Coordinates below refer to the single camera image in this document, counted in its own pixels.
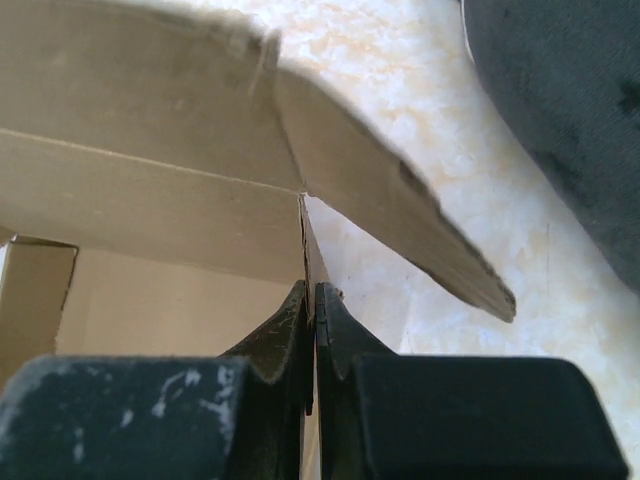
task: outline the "cardboard edge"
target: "cardboard edge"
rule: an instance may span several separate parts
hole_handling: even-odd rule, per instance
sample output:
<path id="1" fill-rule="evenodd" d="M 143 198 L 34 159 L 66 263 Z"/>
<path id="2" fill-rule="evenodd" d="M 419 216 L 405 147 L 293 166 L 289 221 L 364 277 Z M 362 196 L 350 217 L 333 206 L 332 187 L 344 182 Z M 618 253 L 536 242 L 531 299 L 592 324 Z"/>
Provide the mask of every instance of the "cardboard edge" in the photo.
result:
<path id="1" fill-rule="evenodd" d="M 0 226 L 0 248 L 7 245 L 12 238 L 16 236 L 15 232 Z"/>
<path id="2" fill-rule="evenodd" d="M 302 246 L 304 255 L 305 280 L 307 284 L 307 298 L 309 301 L 309 319 L 313 321 L 315 314 L 315 290 L 316 285 L 329 281 L 329 274 L 324 263 L 324 258 L 320 252 L 318 241 L 313 233 L 309 212 L 304 201 L 304 195 L 298 197 L 298 207 L 300 209 L 300 230 L 302 235 Z"/>
<path id="3" fill-rule="evenodd" d="M 316 176 L 314 168 L 324 168 L 326 170 L 332 168 L 332 166 L 307 164 L 305 167 L 300 163 L 300 158 L 304 155 L 304 152 L 298 152 L 294 158 L 300 164 L 299 168 L 303 172 L 307 192 L 310 195 L 319 197 L 360 228 L 368 231 L 383 244 L 395 250 L 458 299 L 473 307 L 483 309 L 506 323 L 513 322 L 517 315 L 517 303 L 513 292 L 484 256 L 483 252 L 442 211 L 440 203 L 435 194 L 432 193 L 428 182 L 422 175 L 417 173 L 400 149 L 386 140 L 385 135 L 371 122 L 367 121 L 362 112 L 349 102 L 344 95 L 341 95 L 328 82 L 319 78 L 309 69 L 283 61 L 279 64 L 279 73 L 280 87 L 277 90 L 277 94 L 280 95 L 280 114 L 285 128 L 287 125 L 290 126 L 287 132 L 292 150 L 296 152 L 294 138 L 296 137 L 297 121 L 299 120 L 299 118 L 296 118 L 296 113 L 300 117 L 303 114 L 308 115 L 310 111 L 317 112 L 315 108 L 324 102 L 327 105 L 325 116 L 333 117 L 333 121 L 340 120 L 344 126 L 349 127 L 349 129 L 345 130 L 345 135 L 352 138 L 361 137 L 360 145 L 367 146 L 366 150 L 370 152 L 384 152 L 381 157 L 387 157 L 384 161 L 385 168 L 388 168 L 388 173 L 382 175 L 378 172 L 378 174 L 381 175 L 382 179 L 386 179 L 388 187 L 393 187 L 389 197 L 393 200 L 395 196 L 399 202 L 394 205 L 394 208 L 400 209 L 413 206 L 412 211 L 416 215 L 427 215 L 431 219 L 435 234 L 437 234 L 432 234 L 432 238 L 437 236 L 437 241 L 443 244 L 446 242 L 455 243 L 455 254 L 458 256 L 458 260 L 463 259 L 466 262 L 466 267 L 472 275 L 450 268 L 443 261 L 432 262 L 433 265 L 430 266 L 427 264 L 428 262 L 424 261 L 424 258 L 420 258 L 421 255 L 416 254 L 415 247 L 408 245 L 406 238 L 399 238 L 397 234 L 395 238 L 392 238 L 388 232 L 383 235 L 384 229 L 381 228 L 382 224 L 380 223 L 382 220 L 376 225 L 376 222 L 371 220 L 371 215 L 360 215 L 360 218 L 357 218 L 353 214 L 353 208 L 351 208 L 350 212 L 349 208 L 347 208 L 357 203 L 357 199 L 354 200 L 346 192 L 336 190 L 333 184 L 323 184 L 314 178 Z M 291 108 L 287 110 L 284 106 L 285 104 L 298 106 L 304 104 L 306 100 L 310 102 L 307 111 L 296 111 L 296 109 Z M 298 139 L 299 150 L 307 150 L 307 153 L 309 153 L 314 149 L 322 148 L 321 143 L 309 145 L 308 143 L 310 142 L 309 138 Z M 404 194 L 406 197 L 399 199 L 397 197 L 398 194 Z M 419 240 L 417 235 L 413 237 L 413 240 Z"/>
<path id="4" fill-rule="evenodd" d="M 302 234 L 304 268 L 305 268 L 305 284 L 307 288 L 307 309 L 309 318 L 309 328 L 315 328 L 315 292 L 316 285 L 329 281 L 329 274 L 322 257 L 322 252 L 313 233 L 313 227 L 309 218 L 309 212 L 304 199 L 305 195 L 300 194 L 298 197 L 298 205 L 300 208 L 300 230 Z M 315 376 L 316 372 L 316 352 L 313 349 L 313 371 L 311 375 Z M 302 451 L 302 463 L 300 478 L 303 480 L 311 480 L 316 477 L 320 461 L 320 413 L 318 408 L 318 391 L 317 382 L 313 381 L 313 410 L 311 415 L 307 415 L 304 428 L 304 446 Z"/>
<path id="5" fill-rule="evenodd" d="M 0 389 L 28 361 L 55 353 L 77 253 L 22 240 L 8 245 L 0 285 Z"/>

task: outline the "brown cardboard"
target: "brown cardboard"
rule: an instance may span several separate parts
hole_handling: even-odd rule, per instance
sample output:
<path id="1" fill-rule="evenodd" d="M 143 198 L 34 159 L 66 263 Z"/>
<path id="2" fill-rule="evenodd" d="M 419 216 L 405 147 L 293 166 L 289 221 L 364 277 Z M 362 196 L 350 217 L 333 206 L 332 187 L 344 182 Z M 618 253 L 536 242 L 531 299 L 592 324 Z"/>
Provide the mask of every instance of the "brown cardboard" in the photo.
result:
<path id="1" fill-rule="evenodd" d="M 0 385 L 43 353 L 226 350 L 328 279 L 305 193 L 513 319 L 426 182 L 277 34 L 162 8 L 0 3 Z"/>
<path id="2" fill-rule="evenodd" d="M 1 8 L 12 48 L 0 76 L 0 224 L 292 281 L 308 189 L 459 298 L 513 319 L 513 295 L 426 183 L 346 102 L 279 67 L 277 35 L 244 18 L 120 3 Z"/>

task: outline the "white marble surface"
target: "white marble surface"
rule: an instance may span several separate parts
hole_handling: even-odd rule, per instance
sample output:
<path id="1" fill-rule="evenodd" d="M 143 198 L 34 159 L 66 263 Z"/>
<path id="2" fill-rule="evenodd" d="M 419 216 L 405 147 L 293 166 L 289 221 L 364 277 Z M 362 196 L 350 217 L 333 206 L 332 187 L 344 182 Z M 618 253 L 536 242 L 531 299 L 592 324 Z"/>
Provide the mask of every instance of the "white marble surface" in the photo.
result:
<path id="1" fill-rule="evenodd" d="M 331 81 L 404 149 L 519 304 L 512 325 L 463 305 L 310 199 L 329 273 L 352 313 L 399 352 L 575 362 L 640 471 L 640 304 L 482 92 L 466 57 L 457 2 L 194 2 L 239 9 L 282 28 L 284 56 Z"/>

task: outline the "cardboard flap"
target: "cardboard flap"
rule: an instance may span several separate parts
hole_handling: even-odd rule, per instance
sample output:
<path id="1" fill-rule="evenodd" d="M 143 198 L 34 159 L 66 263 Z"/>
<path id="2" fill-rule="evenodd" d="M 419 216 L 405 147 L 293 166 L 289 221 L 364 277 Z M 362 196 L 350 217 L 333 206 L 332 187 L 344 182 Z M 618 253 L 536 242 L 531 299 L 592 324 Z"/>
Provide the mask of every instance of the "cardboard flap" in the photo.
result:
<path id="1" fill-rule="evenodd" d="M 283 283 L 304 276 L 299 194 L 2 135 L 0 223 L 22 235 Z"/>
<path id="2" fill-rule="evenodd" d="M 302 196 L 300 197 L 300 227 L 302 230 L 302 242 L 304 243 L 304 269 L 306 273 L 305 280 L 307 281 L 307 298 L 309 299 L 307 308 L 309 310 L 309 321 L 313 322 L 315 321 L 316 285 L 329 282 L 330 279 Z"/>
<path id="3" fill-rule="evenodd" d="M 324 200 L 470 305 L 511 322 L 515 299 L 443 214 L 426 182 L 317 79 L 281 66 L 285 131 L 308 192 Z"/>
<path id="4" fill-rule="evenodd" d="M 76 249 L 9 244 L 0 292 L 0 390 L 25 362 L 55 351 Z"/>
<path id="5" fill-rule="evenodd" d="M 15 236 L 15 232 L 0 225 L 0 247 L 4 247 Z"/>
<path id="6" fill-rule="evenodd" d="M 299 192 L 273 96 L 279 35 L 133 3 L 0 2 L 0 130 Z"/>

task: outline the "dark gray fabric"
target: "dark gray fabric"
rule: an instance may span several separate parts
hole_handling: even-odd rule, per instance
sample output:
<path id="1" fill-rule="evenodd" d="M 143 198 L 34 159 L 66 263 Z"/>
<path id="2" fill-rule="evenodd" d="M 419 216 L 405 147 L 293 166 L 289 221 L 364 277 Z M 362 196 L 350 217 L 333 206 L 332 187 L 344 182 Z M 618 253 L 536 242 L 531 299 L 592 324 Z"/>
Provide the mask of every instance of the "dark gray fabric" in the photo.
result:
<path id="1" fill-rule="evenodd" d="M 640 0 L 466 0 L 498 112 L 640 292 Z"/>

